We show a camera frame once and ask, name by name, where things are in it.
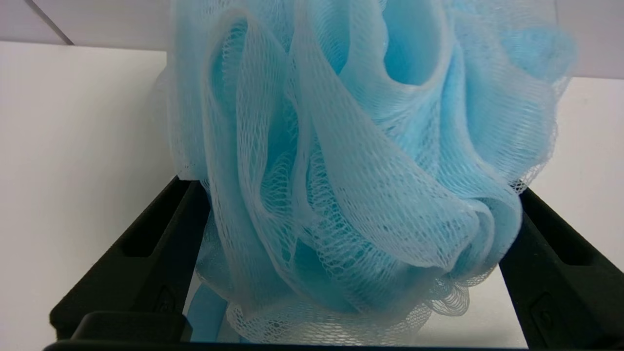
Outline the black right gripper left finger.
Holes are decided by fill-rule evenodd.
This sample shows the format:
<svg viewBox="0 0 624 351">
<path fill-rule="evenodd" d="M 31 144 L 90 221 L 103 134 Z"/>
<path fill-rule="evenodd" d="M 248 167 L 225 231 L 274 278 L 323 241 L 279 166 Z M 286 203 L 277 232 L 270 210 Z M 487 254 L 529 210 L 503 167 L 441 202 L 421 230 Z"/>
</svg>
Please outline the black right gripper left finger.
<svg viewBox="0 0 624 351">
<path fill-rule="evenodd" d="M 174 178 L 51 310 L 58 341 L 189 341 L 183 307 L 210 211 Z"/>
</svg>

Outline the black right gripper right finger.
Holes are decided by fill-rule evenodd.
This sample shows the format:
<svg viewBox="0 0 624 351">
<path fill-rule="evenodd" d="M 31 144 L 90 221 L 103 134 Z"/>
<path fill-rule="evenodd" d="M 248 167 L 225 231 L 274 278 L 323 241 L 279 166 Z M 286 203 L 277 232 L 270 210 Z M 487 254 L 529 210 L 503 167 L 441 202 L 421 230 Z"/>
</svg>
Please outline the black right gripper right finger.
<svg viewBox="0 0 624 351">
<path fill-rule="evenodd" d="M 621 350 L 624 275 L 530 189 L 500 269 L 526 344 L 538 350 Z"/>
</svg>

